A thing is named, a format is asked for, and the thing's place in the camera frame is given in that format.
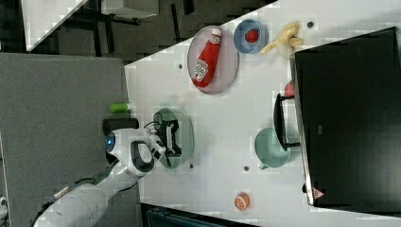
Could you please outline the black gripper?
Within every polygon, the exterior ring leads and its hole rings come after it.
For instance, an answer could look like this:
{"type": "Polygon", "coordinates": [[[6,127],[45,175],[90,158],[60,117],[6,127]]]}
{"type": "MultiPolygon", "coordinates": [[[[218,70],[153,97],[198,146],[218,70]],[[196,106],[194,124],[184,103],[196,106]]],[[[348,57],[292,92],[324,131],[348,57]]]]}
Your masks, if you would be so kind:
{"type": "Polygon", "coordinates": [[[156,127],[157,134],[166,147],[166,157],[179,157],[182,155],[182,149],[176,142],[178,129],[179,123],[177,120],[163,121],[156,127]]]}

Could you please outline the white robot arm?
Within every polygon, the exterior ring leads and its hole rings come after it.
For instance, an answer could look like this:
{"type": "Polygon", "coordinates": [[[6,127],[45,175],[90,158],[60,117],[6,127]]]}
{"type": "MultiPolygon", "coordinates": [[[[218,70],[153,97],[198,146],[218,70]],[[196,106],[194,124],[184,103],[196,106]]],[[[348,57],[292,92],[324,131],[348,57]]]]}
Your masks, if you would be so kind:
{"type": "Polygon", "coordinates": [[[177,120],[150,129],[116,129],[106,137],[106,152],[115,161],[93,183],[77,185],[54,199],[32,227],[93,227],[117,193],[136,185],[157,161],[168,161],[180,149],[175,141],[177,120]]]}

